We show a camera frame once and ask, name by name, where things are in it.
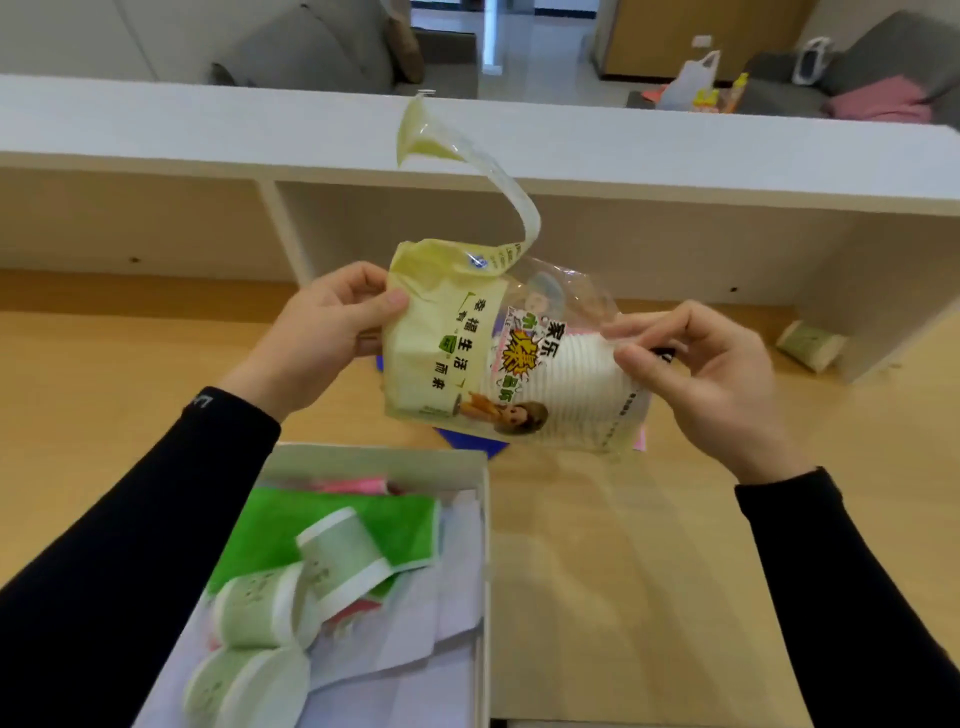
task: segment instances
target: gray sofa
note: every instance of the gray sofa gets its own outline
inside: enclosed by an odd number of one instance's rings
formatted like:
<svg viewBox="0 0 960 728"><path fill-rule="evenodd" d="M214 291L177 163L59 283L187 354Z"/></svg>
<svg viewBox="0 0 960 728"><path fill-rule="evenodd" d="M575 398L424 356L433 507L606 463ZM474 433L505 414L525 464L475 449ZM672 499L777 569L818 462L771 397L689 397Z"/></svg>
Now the gray sofa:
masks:
<svg viewBox="0 0 960 728"><path fill-rule="evenodd" d="M750 81L737 113L826 117L832 96L902 74L927 92L933 123L960 131L960 28L918 12L881 21L850 50L834 55L819 83L791 83L794 53L761 53L744 70Z"/></svg>
<svg viewBox="0 0 960 728"><path fill-rule="evenodd" d="M309 0L257 29L213 64L216 85L446 98L477 97L476 36L415 28L426 65L421 84L398 74L380 0Z"/></svg>

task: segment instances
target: tiled floor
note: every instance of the tiled floor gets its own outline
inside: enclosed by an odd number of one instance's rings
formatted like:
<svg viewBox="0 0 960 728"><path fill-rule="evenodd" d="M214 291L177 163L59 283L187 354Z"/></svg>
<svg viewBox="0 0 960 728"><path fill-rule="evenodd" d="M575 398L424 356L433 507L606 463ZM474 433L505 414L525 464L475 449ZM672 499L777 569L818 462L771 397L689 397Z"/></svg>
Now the tiled floor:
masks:
<svg viewBox="0 0 960 728"><path fill-rule="evenodd" d="M477 34L483 49L481 99L623 107L630 91L651 86L597 78L588 56L593 22L530 14L413 11L417 27Z"/></svg>

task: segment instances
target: wooden desk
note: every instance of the wooden desk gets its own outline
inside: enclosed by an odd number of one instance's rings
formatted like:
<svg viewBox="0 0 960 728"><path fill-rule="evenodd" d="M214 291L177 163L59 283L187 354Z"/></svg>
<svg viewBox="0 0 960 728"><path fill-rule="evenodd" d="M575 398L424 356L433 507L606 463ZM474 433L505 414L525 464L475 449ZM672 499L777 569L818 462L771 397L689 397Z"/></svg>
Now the wooden desk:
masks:
<svg viewBox="0 0 960 728"><path fill-rule="evenodd" d="M0 272L0 581L244 355L290 290ZM768 332L779 325L770 309L734 314ZM945 321L899 368L857 387L776 360L798 436L953 654L958 334L960 320ZM369 361L292 417L283 437L445 447L430 428L383 416ZM648 453L619 459L535 460L511 447L491 462L492 714L807 725L730 477L683 440L659 402L648 440Z"/></svg>

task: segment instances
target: fingernail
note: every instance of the fingernail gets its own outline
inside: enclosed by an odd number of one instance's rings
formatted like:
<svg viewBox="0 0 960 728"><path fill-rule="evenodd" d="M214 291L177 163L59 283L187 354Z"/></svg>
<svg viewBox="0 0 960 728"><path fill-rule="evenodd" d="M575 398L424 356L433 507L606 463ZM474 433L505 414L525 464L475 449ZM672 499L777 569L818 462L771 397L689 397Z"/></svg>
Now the fingernail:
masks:
<svg viewBox="0 0 960 728"><path fill-rule="evenodd" d="M402 288L394 288L387 292L387 302L390 305L402 306L408 301L407 292Z"/></svg>

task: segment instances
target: pink blanket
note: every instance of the pink blanket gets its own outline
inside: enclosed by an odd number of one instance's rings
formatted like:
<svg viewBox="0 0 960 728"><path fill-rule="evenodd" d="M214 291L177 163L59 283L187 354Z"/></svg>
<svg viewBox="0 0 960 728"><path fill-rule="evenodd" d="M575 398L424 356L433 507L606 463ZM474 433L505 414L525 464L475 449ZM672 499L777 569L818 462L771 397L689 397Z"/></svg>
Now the pink blanket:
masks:
<svg viewBox="0 0 960 728"><path fill-rule="evenodd" d="M918 85L905 76L894 76L834 96L824 104L824 111L851 121L929 124L932 112L925 99L926 92Z"/></svg>

